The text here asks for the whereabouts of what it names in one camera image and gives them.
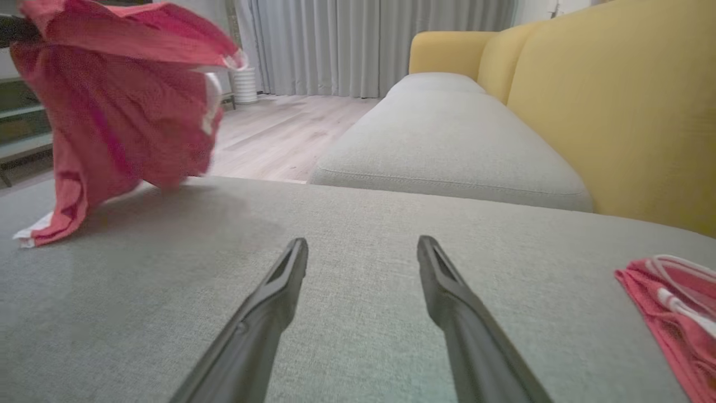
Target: white curtain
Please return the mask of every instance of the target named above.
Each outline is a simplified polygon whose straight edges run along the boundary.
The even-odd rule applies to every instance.
[[[241,0],[259,88],[278,95],[385,96],[422,31],[496,31],[515,0]]]

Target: pink towel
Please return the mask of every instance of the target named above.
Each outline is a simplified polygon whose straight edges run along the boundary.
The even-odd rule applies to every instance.
[[[716,402],[716,273],[657,255],[615,275],[692,402]]]
[[[206,172],[221,87],[202,71],[245,65],[221,30],[167,3],[27,0],[20,10],[42,39],[11,54],[52,124],[57,199],[15,235],[23,246],[66,237],[142,180],[167,187]]]

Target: gray upholstery fabric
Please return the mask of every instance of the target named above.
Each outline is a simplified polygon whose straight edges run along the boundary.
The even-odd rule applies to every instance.
[[[310,182],[592,211],[569,164],[479,93],[391,94],[318,160]]]
[[[393,85],[387,96],[404,91],[456,91],[485,94],[485,90],[466,75],[451,72],[420,72],[405,76]]]
[[[0,198],[0,371],[8,402],[170,398],[293,237],[309,267],[267,402],[454,402],[415,246],[436,237],[555,403],[687,402],[614,279],[716,240],[629,219],[243,179],[142,189],[78,233],[20,250],[52,182]]]

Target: white ribbed cylinder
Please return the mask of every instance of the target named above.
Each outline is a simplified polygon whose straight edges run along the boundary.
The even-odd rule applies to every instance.
[[[233,95],[236,103],[246,104],[258,102],[256,76],[254,74],[253,67],[231,72],[234,90]]]

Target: floor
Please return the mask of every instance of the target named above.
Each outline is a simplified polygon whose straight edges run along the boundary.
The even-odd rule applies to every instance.
[[[316,160],[380,100],[260,95],[224,113],[208,175],[305,183]],[[52,179],[52,156],[26,158],[5,169],[13,186],[0,196]]]

